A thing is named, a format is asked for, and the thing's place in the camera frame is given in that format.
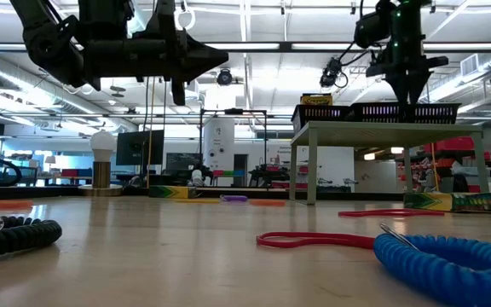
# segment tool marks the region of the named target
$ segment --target blue coiled cable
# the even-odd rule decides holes
[[[374,241],[387,270],[408,285],[454,306],[491,306],[491,244],[432,235],[406,236],[418,249],[392,235]]]

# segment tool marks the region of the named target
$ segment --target orange object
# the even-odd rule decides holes
[[[33,200],[0,200],[0,209],[28,209]]]
[[[285,200],[250,200],[253,206],[285,206]]]

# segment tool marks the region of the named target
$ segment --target white lamp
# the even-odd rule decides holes
[[[106,131],[99,131],[92,135],[90,138],[90,147],[94,152],[95,162],[110,162],[111,154],[115,149],[115,138],[111,133]]]
[[[50,171],[52,164],[56,164],[56,157],[55,156],[48,156],[47,158],[44,159],[44,163],[49,165],[49,171]]]
[[[392,154],[402,154],[402,152],[405,150],[405,148],[391,148],[391,153]]]
[[[372,161],[374,159],[376,159],[376,154],[374,153],[368,153],[368,154],[365,154],[365,161]]]

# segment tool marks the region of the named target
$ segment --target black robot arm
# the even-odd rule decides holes
[[[90,84],[100,90],[104,77],[160,76],[172,81],[174,103],[182,106],[183,84],[228,60],[226,52],[176,29],[174,0],[159,0],[147,29],[132,38],[126,37],[126,22],[134,16],[131,0],[79,0],[79,19],[64,20],[49,0],[11,3],[32,61],[74,87]]]

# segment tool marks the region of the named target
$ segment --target red wire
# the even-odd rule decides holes
[[[277,241],[268,238],[301,238],[294,241]],[[374,238],[360,235],[324,234],[307,232],[271,232],[257,237],[257,244],[278,248],[294,248],[312,244],[332,244],[373,249]]]
[[[444,216],[442,211],[416,209],[382,209],[367,211],[341,211],[339,217],[414,217],[414,216]]]

